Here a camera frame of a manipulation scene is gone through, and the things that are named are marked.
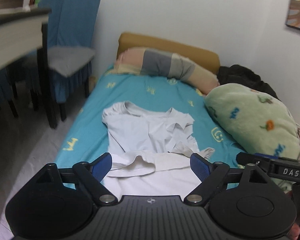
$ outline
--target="circular pad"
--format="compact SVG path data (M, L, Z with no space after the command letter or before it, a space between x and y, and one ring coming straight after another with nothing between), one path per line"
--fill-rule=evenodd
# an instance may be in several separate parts
M272 212L273 204L264 197L247 196L238 200L237 208L247 216L264 217Z
M242 238L269 239L287 234L296 218L296 208L280 189L240 187L217 194L209 212L226 231Z
M88 221L92 202L87 196L49 184L36 184L8 203L6 218L15 235L27 239L62 238Z

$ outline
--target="pillow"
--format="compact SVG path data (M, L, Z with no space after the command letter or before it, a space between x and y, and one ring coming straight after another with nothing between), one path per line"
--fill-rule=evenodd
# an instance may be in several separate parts
M300 160L299 126L276 98L230 83L213 89L205 106L248 153Z
M180 79L203 94L219 85L217 76L179 54L150 48L131 48L119 55L112 73Z

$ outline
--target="black table leg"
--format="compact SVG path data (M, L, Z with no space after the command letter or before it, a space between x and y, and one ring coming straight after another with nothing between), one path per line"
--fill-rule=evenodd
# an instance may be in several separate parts
M47 34L48 24L42 24L42 48L37 50L37 61L43 106L46 111L50 127L55 129L58 124L50 91Z
M89 78L87 78L87 80L84 83L84 96L86 98L88 98L89 95L90 95L90 93L89 93Z
M16 83L13 82L13 83L11 84L11 87L12 87L13 97L14 97L15 99L17 99L17 98L18 98L18 92L17 92Z
M10 109L11 109L11 112L12 112L14 118L18 118L19 115L18 115L18 112L17 112L17 110L16 110L16 107L15 107L13 101L12 101L12 100L9 100L8 103L9 103L9 106L10 106Z
M61 121L64 122L67 118L66 103L59 104Z
M38 105L38 94L37 92L34 92L33 89L30 89L30 95L31 95L31 101L34 111L38 111L39 105Z

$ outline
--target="metal screw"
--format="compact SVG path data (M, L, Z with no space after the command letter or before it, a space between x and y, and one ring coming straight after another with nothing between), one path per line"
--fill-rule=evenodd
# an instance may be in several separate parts
M189 195L187 197L187 200L192 202L192 203L198 203L202 200L202 197L199 196L199 195L193 194L193 195Z
M103 203L111 203L115 200L115 197L112 195L106 194L106 195L102 195L99 199Z

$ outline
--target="finger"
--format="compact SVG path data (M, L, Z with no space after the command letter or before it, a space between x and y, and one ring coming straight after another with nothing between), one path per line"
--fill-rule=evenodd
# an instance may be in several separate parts
M289 198L292 198L292 190L288 191L288 192L286 193L286 195L287 195Z
M288 237L292 240L297 240L299 235L300 235L300 227L296 223L294 223L290 229L290 232L288 233Z

